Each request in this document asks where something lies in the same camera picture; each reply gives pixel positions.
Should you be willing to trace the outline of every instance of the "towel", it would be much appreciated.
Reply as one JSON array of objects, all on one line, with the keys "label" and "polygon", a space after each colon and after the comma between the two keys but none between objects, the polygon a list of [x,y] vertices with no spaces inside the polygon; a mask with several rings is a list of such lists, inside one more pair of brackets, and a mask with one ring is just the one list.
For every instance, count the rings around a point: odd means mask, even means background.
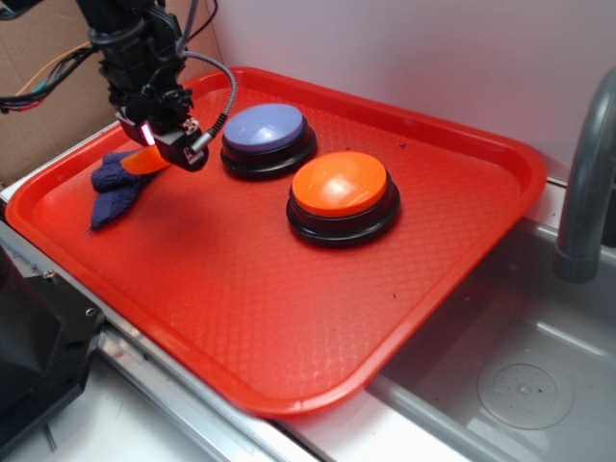
[{"label": "towel", "polygon": [[128,212],[143,187],[157,175],[158,172],[134,175],[126,171],[120,161],[134,152],[106,154],[102,166],[92,172],[90,180],[98,196],[92,210],[90,230],[102,229]]}]

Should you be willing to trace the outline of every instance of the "red tray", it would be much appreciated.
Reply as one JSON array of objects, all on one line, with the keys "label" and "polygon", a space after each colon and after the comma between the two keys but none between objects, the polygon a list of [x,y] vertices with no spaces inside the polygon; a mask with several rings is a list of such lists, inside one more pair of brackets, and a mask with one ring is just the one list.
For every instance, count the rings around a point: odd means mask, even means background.
[{"label": "red tray", "polygon": [[[228,176],[220,137],[203,170],[167,168],[126,217],[89,233],[90,173],[103,154],[134,147],[119,128],[26,183],[7,218],[230,401],[285,417],[364,387],[522,216],[546,171],[515,141],[262,70],[234,73],[234,113],[292,104],[318,155],[348,148],[384,163],[402,198],[386,236],[351,249],[302,243],[285,213],[293,176]],[[192,86],[194,115],[211,123],[225,77]]]}]

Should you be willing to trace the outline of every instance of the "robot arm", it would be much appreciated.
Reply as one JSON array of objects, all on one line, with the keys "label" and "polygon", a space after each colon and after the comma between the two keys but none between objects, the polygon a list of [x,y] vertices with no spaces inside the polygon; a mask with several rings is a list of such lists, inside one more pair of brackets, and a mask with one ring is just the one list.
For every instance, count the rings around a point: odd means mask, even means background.
[{"label": "robot arm", "polygon": [[[25,13],[42,0],[4,0],[0,17]],[[203,168],[207,143],[226,119],[203,133],[191,116],[192,90],[177,83],[185,67],[185,40],[164,0],[77,0],[101,51],[100,72],[109,82],[109,101],[129,138],[156,143],[161,156],[188,171]]]}]

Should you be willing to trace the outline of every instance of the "tray rim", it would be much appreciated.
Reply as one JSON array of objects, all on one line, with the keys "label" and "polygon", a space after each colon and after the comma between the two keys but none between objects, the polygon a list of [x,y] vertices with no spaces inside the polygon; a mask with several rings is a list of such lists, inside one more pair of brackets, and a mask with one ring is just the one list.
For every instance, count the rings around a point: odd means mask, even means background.
[{"label": "tray rim", "polygon": [[[490,159],[486,159],[485,156],[480,157],[480,159],[498,165],[510,172],[512,169],[517,169],[517,174],[512,173],[520,183],[521,193],[515,205],[508,208],[490,228],[487,228],[483,232],[481,239],[477,240],[462,258],[449,268],[447,277],[443,277],[439,280],[439,282],[412,307],[413,309],[407,313],[403,321],[399,323],[396,328],[383,339],[378,347],[375,348],[364,361],[359,363],[353,372],[342,382],[336,384],[324,393],[318,393],[310,397],[303,397],[302,399],[295,400],[264,397],[251,389],[249,384],[244,384],[237,376],[235,376],[235,380],[232,381],[235,383],[226,383],[223,387],[225,392],[229,392],[233,395],[230,397],[227,393],[223,393],[225,397],[244,409],[263,417],[290,417],[327,407],[344,398],[349,398],[354,392],[363,389],[378,372],[378,369],[387,362],[398,348],[419,328],[423,321],[431,315],[438,307],[438,304],[445,299],[451,290],[461,282],[492,247],[498,243],[506,232],[515,225],[518,219],[522,217],[526,208],[544,189],[547,180],[547,172],[539,154],[531,147],[519,141],[514,141],[472,127],[448,122],[437,117],[414,113],[341,91],[316,86],[261,69],[235,67],[232,68],[232,71],[238,78],[240,88],[242,86],[247,88],[256,86],[258,90],[261,90],[262,88],[259,87],[259,85],[263,85],[263,82],[267,82],[268,85],[276,86],[277,89],[283,88],[286,92],[292,92],[292,96],[295,96],[295,100],[297,100],[299,95],[302,95],[300,100],[302,104],[320,110],[323,110],[323,105],[319,104],[322,103],[322,101],[326,101],[332,108],[334,108],[337,103],[344,102],[346,110],[342,116],[369,125],[370,123],[368,122],[374,121],[377,121],[380,125],[387,125],[388,123],[392,123],[392,120],[397,119],[398,122],[396,122],[396,126],[398,129],[408,128],[406,123],[409,121],[411,124],[415,123],[417,125],[413,127],[415,129],[418,127],[434,127],[434,129],[449,135],[449,137],[444,137],[442,139],[445,146],[438,144],[440,147],[447,149],[450,149],[450,147],[447,146],[448,143],[455,143],[460,139],[466,140],[466,142],[471,145],[475,143],[486,144],[486,142],[489,142],[492,147],[490,150]],[[193,86],[195,88],[194,94],[195,99],[197,99],[200,95],[208,91],[224,88],[225,82],[224,75],[218,71],[214,71],[194,79],[188,83],[188,86]],[[382,119],[378,117],[378,115],[383,114],[386,116]],[[379,128],[390,132],[393,131],[390,130],[389,127],[381,126]],[[25,182],[24,185],[17,189],[10,199],[6,210],[6,217],[11,227],[16,229],[43,252],[47,253],[52,260],[58,262],[63,268],[67,267],[65,268],[66,270],[70,270],[77,280],[96,294],[101,292],[101,286],[106,285],[101,284],[94,275],[90,274],[87,265],[80,263],[75,257],[70,254],[62,253],[61,249],[56,248],[53,239],[48,237],[43,229],[39,229],[33,222],[28,221],[27,218],[29,218],[31,216],[30,214],[34,211],[36,202],[50,191],[53,191],[53,187],[61,184],[66,178],[72,177],[83,169],[91,166],[92,162],[95,162],[96,159],[108,152],[108,148],[105,147],[108,143],[122,145],[126,142],[127,139],[121,131],[121,127],[116,126],[101,134],[100,137],[84,143],[72,153],[42,169],[39,173]],[[516,154],[515,159],[511,158],[511,154]],[[49,185],[50,178],[54,178],[56,181],[56,183],[51,185],[52,188],[50,188]],[[131,320],[131,323],[135,324],[136,327],[141,330],[141,321],[139,319],[136,321]],[[178,346],[172,340],[168,340],[173,343],[174,347],[178,348],[170,352],[168,351],[169,345],[162,345],[159,339],[152,339],[152,341],[161,345],[169,354],[176,357],[179,362],[187,366],[190,370],[192,369],[190,364],[186,364],[185,360],[180,357],[182,355],[182,346]],[[216,363],[216,366],[225,369],[218,363]],[[209,381],[203,377],[199,378],[210,383],[215,389],[218,388],[216,381]],[[353,383],[352,387],[348,386],[349,382]]]}]

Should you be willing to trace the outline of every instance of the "purple button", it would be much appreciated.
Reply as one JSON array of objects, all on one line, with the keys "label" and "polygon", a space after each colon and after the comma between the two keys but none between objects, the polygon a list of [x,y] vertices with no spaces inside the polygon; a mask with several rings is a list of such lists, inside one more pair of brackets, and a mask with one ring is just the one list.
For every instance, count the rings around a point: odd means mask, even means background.
[{"label": "purple button", "polygon": [[302,129],[303,116],[297,108],[287,104],[262,104],[227,120],[224,137],[234,149],[258,153],[286,146]]}]

